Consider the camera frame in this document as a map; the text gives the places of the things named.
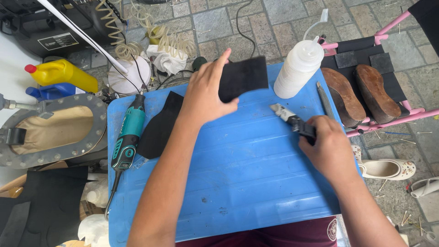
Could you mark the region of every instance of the maroon shorts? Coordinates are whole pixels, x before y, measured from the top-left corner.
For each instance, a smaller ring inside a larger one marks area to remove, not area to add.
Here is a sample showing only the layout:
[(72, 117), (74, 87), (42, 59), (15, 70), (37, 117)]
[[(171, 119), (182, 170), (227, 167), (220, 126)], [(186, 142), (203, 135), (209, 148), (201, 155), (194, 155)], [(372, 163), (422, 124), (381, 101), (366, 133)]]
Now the maroon shorts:
[(335, 216), (176, 243), (177, 247), (337, 247)]

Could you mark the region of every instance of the person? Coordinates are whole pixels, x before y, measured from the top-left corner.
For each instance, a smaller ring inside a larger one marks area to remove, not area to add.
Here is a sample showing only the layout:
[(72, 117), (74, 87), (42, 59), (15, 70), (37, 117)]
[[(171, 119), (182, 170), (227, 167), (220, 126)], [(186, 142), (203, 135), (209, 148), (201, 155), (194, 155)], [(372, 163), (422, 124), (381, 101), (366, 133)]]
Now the person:
[[(128, 247), (176, 245), (177, 219), (198, 132), (206, 122), (237, 110), (237, 98), (225, 104), (218, 97), (221, 74), (230, 53), (228, 48), (216, 62), (204, 64), (192, 75), (168, 143), (139, 200)], [(313, 116), (308, 123), (317, 130), (315, 146), (301, 137), (299, 147), (334, 189), (351, 245), (405, 247), (357, 172), (350, 142), (340, 124), (327, 116)], [(337, 246), (336, 227), (327, 221), (323, 218), (278, 225), (180, 242), (177, 246)]]

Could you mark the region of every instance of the yellow plastic jug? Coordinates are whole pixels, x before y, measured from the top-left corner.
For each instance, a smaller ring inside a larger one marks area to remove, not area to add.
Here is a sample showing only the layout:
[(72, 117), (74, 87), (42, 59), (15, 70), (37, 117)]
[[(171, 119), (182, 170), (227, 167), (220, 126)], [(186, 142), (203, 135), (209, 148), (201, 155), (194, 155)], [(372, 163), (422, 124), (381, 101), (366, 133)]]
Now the yellow plastic jug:
[(65, 59), (43, 63), (37, 66), (26, 65), (25, 71), (41, 86), (68, 82), (87, 92), (97, 93), (97, 80)]

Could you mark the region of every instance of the metal frame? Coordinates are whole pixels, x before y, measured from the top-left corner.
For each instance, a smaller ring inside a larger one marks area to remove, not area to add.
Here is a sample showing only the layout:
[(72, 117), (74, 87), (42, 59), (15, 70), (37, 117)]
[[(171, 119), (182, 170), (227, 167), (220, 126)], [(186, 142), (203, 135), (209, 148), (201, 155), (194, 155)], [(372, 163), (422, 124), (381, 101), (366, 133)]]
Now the metal frame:
[[(93, 125), (84, 139), (77, 143), (24, 155), (14, 153), (9, 145), (0, 144), (0, 166), (24, 169), (90, 153), (95, 149), (100, 140), (104, 141), (102, 137), (106, 134), (107, 107), (101, 99), (91, 94), (76, 94), (54, 100), (52, 103), (47, 104), (47, 111), (54, 112), (80, 105), (88, 107), (93, 113)], [(17, 111), (5, 122), (0, 133), (4, 133), (9, 128), (14, 128), (24, 119), (35, 115), (37, 115), (37, 113), (33, 110), (21, 109)]]
[[(400, 16), (398, 16), (395, 20), (393, 20), (391, 23), (389, 23), (387, 26), (385, 26), (383, 29), (378, 31), (374, 35), (375, 36), (375, 45), (380, 45), (381, 40), (386, 40), (389, 36), (385, 33), (410, 15), (411, 15), (410, 12), (407, 10), (407, 11), (403, 12)], [(325, 56), (332, 56), (332, 55), (337, 54), (337, 52), (334, 49), (337, 47), (338, 47), (338, 43), (328, 44), (328, 43), (324, 42), (322, 44), (322, 48), (326, 49), (326, 51), (327, 51)], [(352, 137), (352, 136), (360, 135), (361, 134), (360, 131), (361, 132), (364, 131), (364, 133), (367, 133), (367, 132), (371, 132), (371, 131), (385, 128), (387, 126), (410, 122), (410, 121), (413, 121), (416, 119), (421, 119), (421, 118), (425, 118), (425, 117), (434, 116), (434, 115), (439, 114), (439, 109), (434, 109), (434, 110), (430, 110), (430, 111), (425, 111), (424, 108), (412, 109), (408, 100), (402, 101), (401, 104), (410, 112), (410, 115), (400, 117), (393, 122), (385, 123), (385, 124), (378, 124), (375, 121), (371, 121), (369, 117), (366, 117), (366, 119), (363, 121), (363, 123), (364, 124), (369, 123), (369, 125), (359, 125), (356, 130), (346, 132), (346, 135), (348, 137)]]

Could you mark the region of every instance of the hand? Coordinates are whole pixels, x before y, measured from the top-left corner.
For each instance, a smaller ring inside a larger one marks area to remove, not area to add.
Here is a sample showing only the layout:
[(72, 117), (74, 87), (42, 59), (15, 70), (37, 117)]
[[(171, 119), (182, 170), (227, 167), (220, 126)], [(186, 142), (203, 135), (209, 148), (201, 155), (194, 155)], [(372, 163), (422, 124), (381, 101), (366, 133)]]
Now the hand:
[(200, 70), (192, 75), (179, 117), (187, 117), (192, 123), (201, 127), (206, 122), (238, 109), (238, 98), (225, 104), (218, 96), (223, 67), (228, 62), (230, 53), (231, 49), (227, 48), (218, 60), (203, 64)]
[(314, 167), (331, 184), (359, 178), (351, 144), (340, 124), (328, 116), (313, 116), (307, 123), (316, 127), (316, 144), (311, 146), (301, 136), (299, 147)]

